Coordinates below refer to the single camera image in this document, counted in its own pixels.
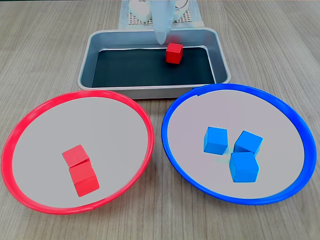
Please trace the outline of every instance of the white object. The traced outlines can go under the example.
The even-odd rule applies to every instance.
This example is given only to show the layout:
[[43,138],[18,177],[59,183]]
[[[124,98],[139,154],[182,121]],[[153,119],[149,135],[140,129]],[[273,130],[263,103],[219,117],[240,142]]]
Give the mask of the white object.
[[130,0],[129,11],[143,23],[148,22],[152,17],[148,2],[143,0]]
[[189,0],[177,0],[173,21],[178,21],[189,8]]
[[177,0],[148,0],[148,3],[156,40],[162,45],[172,27]]

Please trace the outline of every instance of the blue cube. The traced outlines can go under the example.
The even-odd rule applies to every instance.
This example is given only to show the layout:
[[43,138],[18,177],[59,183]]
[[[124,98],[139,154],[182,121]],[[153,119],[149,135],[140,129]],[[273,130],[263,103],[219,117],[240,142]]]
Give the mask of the blue cube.
[[254,135],[251,132],[243,131],[237,141],[234,144],[234,153],[245,153],[251,152],[254,156],[257,156],[263,138],[257,135]]
[[254,183],[257,180],[259,165],[252,152],[231,153],[229,168],[235,183]]
[[223,155],[228,147],[227,129],[208,127],[204,136],[203,151],[208,154]]

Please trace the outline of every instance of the red plate rim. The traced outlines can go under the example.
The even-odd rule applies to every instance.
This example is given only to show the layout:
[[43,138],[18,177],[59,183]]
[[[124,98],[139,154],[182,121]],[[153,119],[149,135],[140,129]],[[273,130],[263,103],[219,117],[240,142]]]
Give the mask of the red plate rim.
[[[60,207],[51,207],[51,206],[42,205],[40,203],[33,201],[32,199],[27,197],[18,187],[16,180],[14,178],[14,173],[12,168],[14,151],[21,134],[28,127],[28,125],[32,123],[33,120],[35,120],[37,117],[39,117],[41,114],[48,111],[49,109],[54,108],[60,104],[69,102],[71,100],[76,100],[81,98],[91,98],[91,97],[107,98],[107,99],[113,99],[113,100],[119,101],[131,107],[140,115],[140,117],[142,118],[146,126],[147,134],[148,134],[148,145],[147,145],[147,150],[146,150],[146,154],[142,162],[142,165],[140,166],[136,174],[133,176],[133,178],[120,190],[118,190],[114,194],[104,199],[101,199],[99,201],[96,201],[87,205],[60,208]],[[74,92],[69,92],[69,93],[57,96],[55,98],[52,98],[49,101],[44,102],[43,104],[41,104],[40,106],[32,110],[30,113],[28,113],[15,126],[15,128],[12,130],[3,148],[3,152],[1,156],[1,172],[2,172],[3,181],[7,189],[9,190],[9,192],[20,203],[22,203],[26,207],[42,213],[46,213],[46,214],[67,215],[67,214],[83,213],[83,212],[96,209],[98,207],[101,207],[102,205],[105,205],[111,202],[112,200],[121,196],[130,187],[132,187],[132,185],[139,179],[139,177],[143,174],[143,172],[147,168],[154,150],[154,145],[155,145],[155,133],[154,133],[151,120],[148,117],[147,113],[144,111],[144,109],[134,100],[120,93],[107,91],[107,90],[74,91]]]

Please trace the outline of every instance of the tray rim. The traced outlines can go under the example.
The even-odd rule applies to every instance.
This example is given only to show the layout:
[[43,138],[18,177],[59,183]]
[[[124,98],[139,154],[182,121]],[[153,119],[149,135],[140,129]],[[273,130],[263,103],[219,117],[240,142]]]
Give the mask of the tray rim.
[[[209,32],[212,32],[215,35],[215,38],[217,40],[217,44],[219,46],[219,51],[220,51],[220,55],[223,61],[223,65],[225,67],[225,71],[226,71],[226,80],[224,82],[222,82],[222,84],[227,84],[230,82],[231,80],[231,75],[230,75],[230,70],[229,67],[227,65],[227,61],[226,61],[226,57],[224,55],[222,46],[221,46],[221,42],[218,36],[218,33],[213,30],[212,28],[208,28],[208,27],[186,27],[186,28],[172,28],[171,32],[174,31],[195,31],[195,30],[206,30]],[[126,87],[86,87],[83,86],[83,84],[81,83],[81,78],[82,78],[82,74],[84,71],[84,67],[85,67],[85,63],[86,63],[86,59],[87,59],[87,55],[88,55],[88,51],[89,51],[89,47],[91,44],[91,40],[93,38],[93,36],[100,34],[100,33],[124,33],[124,32],[153,32],[153,29],[131,29],[131,30],[127,30],[127,29],[112,29],[112,30],[98,30],[95,31],[93,33],[90,34],[89,38],[88,38],[88,42],[86,44],[86,48],[85,48],[85,52],[83,55],[83,60],[81,63],[81,67],[80,67],[80,71],[79,71],[79,75],[77,78],[77,84],[79,86],[79,88],[81,88],[82,90],[107,90],[107,91],[132,91],[132,90],[164,90],[164,89],[185,89],[185,88],[198,88],[198,87],[202,87],[202,86],[207,86],[208,84],[182,84],[182,85],[158,85],[158,86],[126,86]]]

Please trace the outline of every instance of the cube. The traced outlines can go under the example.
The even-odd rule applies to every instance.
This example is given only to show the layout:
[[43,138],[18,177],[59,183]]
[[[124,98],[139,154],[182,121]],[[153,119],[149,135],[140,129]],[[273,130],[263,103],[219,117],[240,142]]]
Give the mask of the cube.
[[237,141],[234,144],[233,152],[234,153],[245,153],[251,152],[254,156],[257,156],[263,138],[257,136],[251,132],[243,131]]
[[183,55],[181,44],[169,43],[165,52],[165,61],[170,64],[179,64]]
[[71,167],[69,172],[79,197],[87,195],[100,188],[97,176],[90,161]]
[[69,168],[90,161],[89,156],[81,145],[75,146],[68,151],[65,151],[64,153],[62,153],[62,156],[68,164]]
[[229,162],[231,177],[235,183],[254,183],[259,165],[252,152],[233,152]]
[[203,151],[208,154],[223,155],[228,147],[227,129],[208,127],[204,136]]

